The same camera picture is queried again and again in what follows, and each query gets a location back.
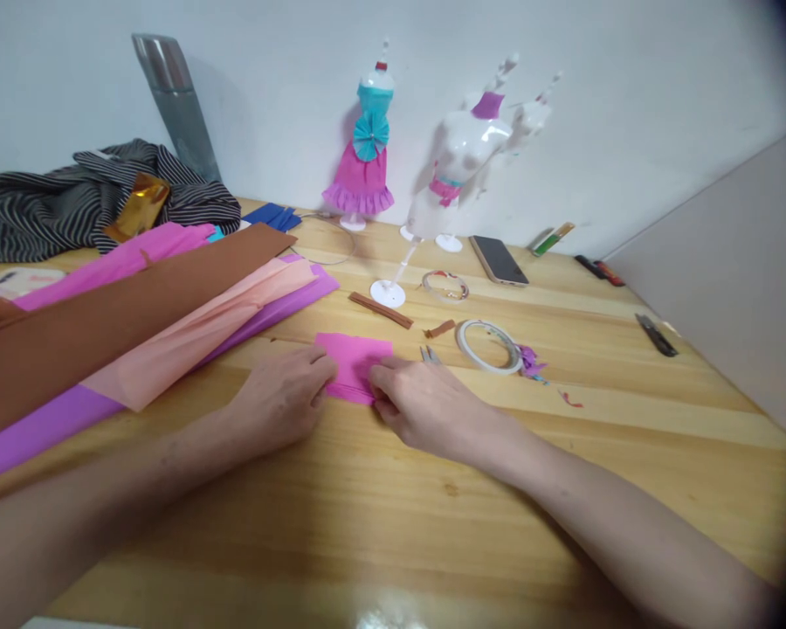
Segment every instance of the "white base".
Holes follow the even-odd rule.
[[[456,236],[450,234],[440,234],[434,238],[434,242],[443,251],[448,253],[460,253],[463,251],[463,243],[461,243]]]
[[[404,288],[390,280],[373,282],[369,294],[375,301],[388,308],[398,308],[405,302]]]
[[[351,232],[363,232],[364,228],[367,227],[367,221],[361,218],[359,214],[344,214],[341,217],[341,227]]]

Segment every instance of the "dress form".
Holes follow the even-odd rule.
[[[513,133],[499,154],[490,159],[473,178],[473,199],[469,202],[469,207],[476,204],[483,193],[486,192],[491,172],[496,168],[512,163],[529,144],[530,140],[544,129],[544,124],[553,111],[548,104],[549,97],[553,87],[561,77],[560,73],[556,74],[547,89],[540,93],[535,100],[514,106]],[[434,242],[437,243],[440,249],[449,253],[457,253],[463,249],[463,245],[457,239],[456,233],[440,234],[435,238]]]
[[[452,111],[441,123],[443,138],[436,161],[434,181],[421,189],[413,199],[407,223],[400,230],[403,238],[436,238],[448,226],[459,206],[457,197],[462,189],[494,156],[512,135],[512,128],[500,119],[500,103],[507,75],[518,65],[516,52],[499,67],[494,78],[480,94],[470,95],[463,109]],[[440,203],[431,186],[441,183],[458,188],[450,203]]]
[[[343,212],[341,225],[353,232],[366,227],[363,215],[375,216],[393,204],[386,185],[390,133],[386,114],[396,83],[387,72],[388,46],[385,39],[376,67],[359,81],[362,115],[343,151],[334,182],[323,191],[327,205]]]
[[[413,199],[408,220],[401,232],[411,242],[410,250],[393,280],[379,280],[370,287],[373,299],[388,308],[405,302],[404,290],[398,285],[410,256],[423,240],[436,238],[451,222],[459,206],[459,194],[478,171],[507,143],[512,128],[500,119],[504,95],[500,89],[506,76],[518,65],[518,54],[507,59],[494,80],[486,86],[478,103],[470,110],[452,111],[441,125],[442,138],[434,162],[434,177]]]

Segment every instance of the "stainless steel bottle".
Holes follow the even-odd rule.
[[[163,35],[135,33],[131,39],[178,159],[207,181],[221,181],[181,46]]]

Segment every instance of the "striped shirt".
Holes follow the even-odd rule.
[[[119,243],[102,228],[119,217],[138,172],[171,183],[155,225],[238,229],[241,206],[224,184],[207,182],[161,144],[138,138],[73,159],[46,175],[0,173],[0,262],[40,262],[82,247],[111,251]]]

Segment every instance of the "smartphone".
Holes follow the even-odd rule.
[[[509,286],[530,285],[530,281],[516,264],[513,254],[500,240],[485,236],[471,236],[469,240],[472,241],[474,252],[478,254],[480,264],[483,265],[490,280],[496,284]]]

